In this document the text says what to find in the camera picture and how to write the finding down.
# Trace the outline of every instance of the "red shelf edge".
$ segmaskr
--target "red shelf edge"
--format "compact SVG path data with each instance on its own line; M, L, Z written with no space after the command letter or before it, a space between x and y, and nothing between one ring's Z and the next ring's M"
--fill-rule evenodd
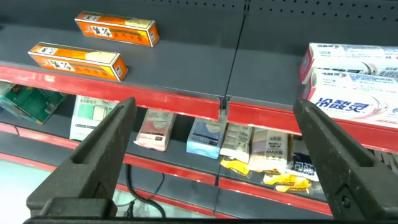
M229 102L228 108L228 122L262 126L264 128L301 135L293 111L277 110L233 101ZM336 122L364 147L398 153L398 144L391 141L391 139L398 138L398 129L343 120L336 120Z
M58 136L53 136L51 134L45 134L45 133L41 133L38 131L33 131L30 129L26 129L26 128L21 128L18 127L18 132L19 132L19 136L23 137L23 138L28 138L28 139L33 139L36 141L41 141L41 142L46 142L49 144L53 144L56 146L62 146L62 147L66 147L69 149L76 149L76 147L79 145L79 142L77 141L73 141L70 139L65 139L62 137L58 137Z
M24 159L21 157L17 157L17 156L12 156L9 154L5 154L5 153L1 153L0 152L0 159L5 160L5 161L11 161L11 162L15 162L17 164L22 164L22 165L26 165L26 166L31 166L31 167L35 167L38 169L43 169L43 170L47 170L47 171L54 171L57 167L56 166L52 166L49 164L45 164L42 162L37 162L37 161L32 161L30 159ZM116 190L121 190L124 192L129 192L129 189L123 185L123 184L117 184L116 185ZM142 197L148 198L152 195L152 193L143 191L143 190L139 190L139 189L135 189L137 194L139 194ZM173 205L182 209L186 209L188 211L192 211L192 212L198 212L201 213L203 215L207 215L207 216L213 216L213 211L207 208L202 208L196 205L191 205L188 203L183 203L181 201L178 200L173 200L171 198L168 197L163 197L160 195L155 195L153 197L154 200L162 202L162 203L166 203L169 205Z
M123 162L125 164L130 164L145 169L154 170L157 172L170 174L175 177L183 177L186 179L195 180L197 182L203 182L210 185L214 185L216 183L215 175L206 174L203 172L198 172L183 167L177 167L170 164L153 161L151 159L145 159L143 157L135 156L132 154L126 154L124 156Z
M272 200L287 205L304 208L325 215L331 215L330 207L325 202L319 202L297 195L278 192L276 190L267 189L265 187L255 186L252 184L230 180L220 177L218 186L222 189L232 190L235 192L252 195L255 197Z
M10 127L12 127L13 130L16 130L16 128L17 128L17 130L19 132L19 136L23 137L23 138L33 139L36 141L42 141L42 142L46 142L46 143L53 144L56 146L66 147L69 149L75 149L79 145L79 142L73 141L70 139L65 139L62 137L53 136L51 134L45 134L45 133L41 133L39 131L33 131L30 129L21 128L21 127L17 127L17 126L15 128L14 126L11 126L9 124L0 123L0 131L9 132ZM173 166L173 165L166 164L163 162L154 161L152 159L145 159L145 158L142 158L139 156L134 156L134 155L127 154L127 153L124 156L123 162L126 164L130 164L132 166L138 166L138 167L142 167L145 169L174 175L176 177L178 176L178 177L182 177L182 178L189 179L189 180L203 182L206 184L214 185L216 182L215 175L186 169L184 167Z
M227 215L227 214L219 213L219 212L216 212L216 218L237 219L236 217L233 217L231 215Z
M39 72L0 65L0 80L104 100L122 101L134 96L138 106L199 118L216 120L220 113L219 100L215 101L155 90L146 90L128 85L57 73Z
M18 134L16 126L11 124L0 123L0 130L4 131L5 133Z

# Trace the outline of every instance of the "orange toothpaste box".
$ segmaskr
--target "orange toothpaste box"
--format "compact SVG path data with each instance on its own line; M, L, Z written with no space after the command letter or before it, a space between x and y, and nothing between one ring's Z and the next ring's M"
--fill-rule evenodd
M39 42L28 54L46 69L117 81L127 74L119 53Z
M127 42L153 47L159 40L153 20L82 12L75 18L87 37Z

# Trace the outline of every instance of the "blue package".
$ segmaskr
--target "blue package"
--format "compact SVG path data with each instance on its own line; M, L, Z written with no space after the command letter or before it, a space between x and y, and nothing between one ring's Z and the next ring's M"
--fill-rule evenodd
M226 127L226 116L218 121L195 118L187 141L187 152L217 159Z

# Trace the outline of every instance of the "pink package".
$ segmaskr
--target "pink package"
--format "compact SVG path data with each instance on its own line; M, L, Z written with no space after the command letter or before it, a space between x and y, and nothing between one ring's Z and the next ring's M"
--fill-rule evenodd
M134 143L149 149L166 151L174 119L173 113L148 109Z

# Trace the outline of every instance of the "toothpaste box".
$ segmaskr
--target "toothpaste box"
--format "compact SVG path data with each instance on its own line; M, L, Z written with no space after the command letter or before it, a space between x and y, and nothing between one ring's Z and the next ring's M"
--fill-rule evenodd
M75 18L75 21L87 37L148 47L153 47L159 40L156 24L153 20L82 12Z
M117 104L88 96L76 96L69 138L84 140Z
M303 84L314 68L398 78L398 47L310 43L298 71Z
M0 82L0 106L16 117L43 124L67 94Z
M332 118L398 128L398 79L315 69L303 97Z
M28 54L42 67L121 81L127 74L119 53L40 42Z
M225 127L224 114L220 115L218 121L195 118L187 141L187 152L217 159Z

